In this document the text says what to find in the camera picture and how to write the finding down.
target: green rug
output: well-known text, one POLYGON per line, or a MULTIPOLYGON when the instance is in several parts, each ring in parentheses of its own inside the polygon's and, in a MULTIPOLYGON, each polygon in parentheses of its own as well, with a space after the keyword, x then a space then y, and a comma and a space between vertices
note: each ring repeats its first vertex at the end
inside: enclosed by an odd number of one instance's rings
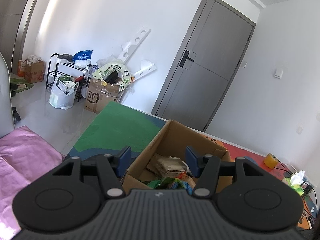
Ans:
POLYGON ((20 93, 23 90, 28 90, 33 87, 33 84, 28 83, 22 78, 10 78, 10 83, 18 85, 18 89, 15 90, 16 93, 20 93))

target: brown cardboard box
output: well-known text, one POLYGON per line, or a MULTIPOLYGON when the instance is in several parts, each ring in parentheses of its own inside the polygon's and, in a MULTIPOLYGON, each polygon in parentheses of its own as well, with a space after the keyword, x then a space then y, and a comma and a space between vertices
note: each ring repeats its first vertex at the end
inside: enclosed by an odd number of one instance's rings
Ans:
POLYGON ((119 87, 91 78, 84 108, 98 114, 110 101, 119 102, 119 87))
MULTIPOLYGON (((192 146, 199 155, 212 154, 223 161, 230 161, 230 153, 223 146, 213 143, 177 121, 169 120, 129 167, 122 185, 125 192, 128 194, 133 188, 150 189, 140 181, 156 179, 156 175, 146 169, 155 153, 178 157, 185 161, 186 146, 192 146)), ((220 192, 231 183, 232 177, 220 177, 216 192, 220 192)))
POLYGON ((29 83, 36 83, 43 80, 44 62, 26 64, 24 78, 29 83))
POLYGON ((26 61, 25 60, 19 60, 19 63, 18 63, 18 72, 17 72, 17 75, 19 77, 24 77, 24 74, 25 74, 25 70, 26 70, 26 61))

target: pink blanket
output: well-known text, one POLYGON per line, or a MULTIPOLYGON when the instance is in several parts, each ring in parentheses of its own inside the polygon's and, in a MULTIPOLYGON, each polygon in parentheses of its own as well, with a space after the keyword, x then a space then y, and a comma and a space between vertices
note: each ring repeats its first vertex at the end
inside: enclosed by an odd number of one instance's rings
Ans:
POLYGON ((62 159, 59 152, 26 126, 0 139, 0 239, 9 240, 20 230, 12 212, 14 196, 62 159))

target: white chair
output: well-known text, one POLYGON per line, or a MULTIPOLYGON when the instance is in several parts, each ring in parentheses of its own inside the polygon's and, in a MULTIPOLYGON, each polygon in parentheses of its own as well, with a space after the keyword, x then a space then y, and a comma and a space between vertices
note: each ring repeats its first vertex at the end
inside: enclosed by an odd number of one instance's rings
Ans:
POLYGON ((0 138, 13 130, 9 70, 0 53, 0 138))

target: door frame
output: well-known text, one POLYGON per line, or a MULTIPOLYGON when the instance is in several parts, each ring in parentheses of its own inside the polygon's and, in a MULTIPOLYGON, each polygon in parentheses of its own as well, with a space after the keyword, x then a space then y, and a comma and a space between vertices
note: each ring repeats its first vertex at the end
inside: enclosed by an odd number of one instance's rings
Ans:
MULTIPOLYGON (((197 9, 197 11, 196 11, 196 14, 195 14, 195 16, 193 17, 193 19, 192 19, 192 21, 191 21, 191 24, 190 24, 190 26, 189 26, 189 28, 188 28, 188 30, 187 30, 187 33, 186 33, 186 35, 184 36, 184 39, 183 39, 183 41, 182 41, 182 43, 181 43, 181 45, 180 45, 180 48, 179 48, 179 50, 178 50, 178 52, 177 52, 177 55, 176 55, 176 57, 174 58, 174 61, 173 61, 172 65, 171 65, 171 68, 170 68, 170 70, 169 70, 169 73, 168 73, 168 75, 167 75, 167 77, 166 77, 166 79, 165 79, 165 81, 164 81, 164 84, 163 84, 163 86, 162 86, 162 88, 161 88, 161 91, 160 91, 160 93, 159 93, 159 95, 158 95, 158 98, 157 98, 157 100, 156 100, 156 102, 155 102, 155 105, 153 106, 153 109, 152 109, 152 111, 151 111, 151 114, 153 114, 153 115, 157 115, 157 111, 158 111, 158 109, 159 109, 159 107, 160 107, 160 104, 161 104, 161 102, 162 102, 162 100, 163 100, 163 98, 164 98, 164 95, 166 94, 166 92, 167 92, 167 90, 168 90, 168 87, 169 87, 170 82, 171 82, 171 80, 172 80, 172 78, 173 78, 173 75, 174 75, 174 73, 175 73, 175 71, 176 71, 176 69, 177 69, 177 67, 178 67, 178 65, 179 65, 180 60, 181 60, 182 57, 183 57, 183 53, 184 53, 184 51, 185 51, 185 49, 186 49, 186 47, 187 47, 187 44, 189 43, 189 40, 190 40, 190 38, 191 38, 191 35, 192 35, 194 29, 196 28, 196 25, 197 25, 197 23, 198 23, 198 20, 199 20, 201 14, 202 14, 202 11, 204 10, 204 6, 206 5, 207 1, 208 1, 208 0, 201 0, 201 2, 200 2, 200 5, 199 5, 199 7, 198 7, 198 9, 197 9)), ((231 11, 234 12, 236 15, 238 15, 239 17, 241 17, 242 19, 244 19, 247 23, 249 23, 249 24, 252 26, 252 31, 251 31, 251 33, 250 33, 250 37, 249 37, 249 39, 248 39, 248 41, 247 41, 247 44, 246 44, 246 46, 244 47, 244 50, 243 50, 243 52, 242 52, 242 54, 241 54, 240 61, 239 61, 238 65, 237 65, 237 67, 236 67, 233 75, 231 76, 231 79, 230 79, 230 81, 229 81, 229 83, 228 83, 225 91, 223 92, 223 95, 222 95, 221 99, 219 100, 216 108, 212 111, 212 115, 210 116, 210 118, 209 118, 206 126, 204 127, 204 129, 203 129, 202 131, 205 131, 205 130, 207 129, 208 125, 211 123, 213 117, 215 116, 216 112, 218 111, 218 109, 219 109, 219 107, 220 107, 220 105, 221 105, 221 103, 222 103, 225 95, 227 94, 227 92, 228 92, 228 90, 229 90, 229 87, 230 87, 230 85, 231 85, 234 77, 236 76, 236 73, 237 73, 237 71, 238 71, 238 69, 239 69, 239 67, 240 67, 240 65, 241 65, 241 62, 242 62, 242 60, 243 60, 243 58, 244 58, 244 54, 245 54, 245 52, 247 51, 249 42, 250 42, 250 40, 251 40, 251 38, 252 38, 252 34, 253 34, 253 31, 254 31, 255 26, 256 26, 256 24, 255 24, 253 21, 251 21, 248 17, 246 17, 246 16, 243 15, 241 12, 239 12, 239 11, 236 10, 236 9, 234 9, 232 6, 228 5, 228 4, 225 3, 224 1, 222 1, 222 0, 214 0, 214 1, 217 2, 217 3, 219 3, 219 4, 221 4, 221 5, 223 5, 224 7, 226 7, 227 9, 231 10, 231 11)))

